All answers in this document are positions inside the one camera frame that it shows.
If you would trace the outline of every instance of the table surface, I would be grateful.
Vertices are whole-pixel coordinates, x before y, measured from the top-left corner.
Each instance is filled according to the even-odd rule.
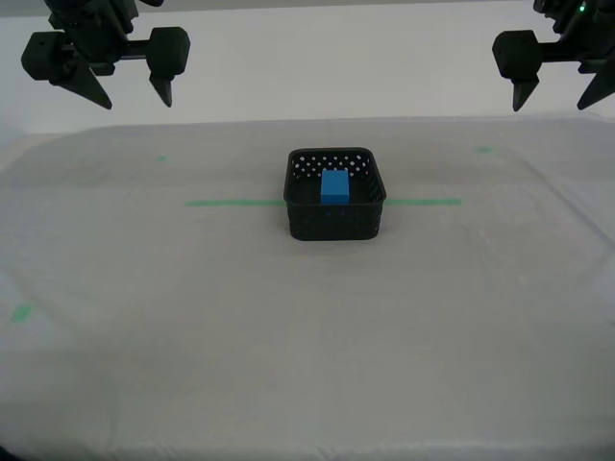
[[[334,146],[374,153],[381,234],[295,241],[287,155]],[[32,142],[0,171],[0,445],[612,459],[614,147],[611,122],[566,117]]]

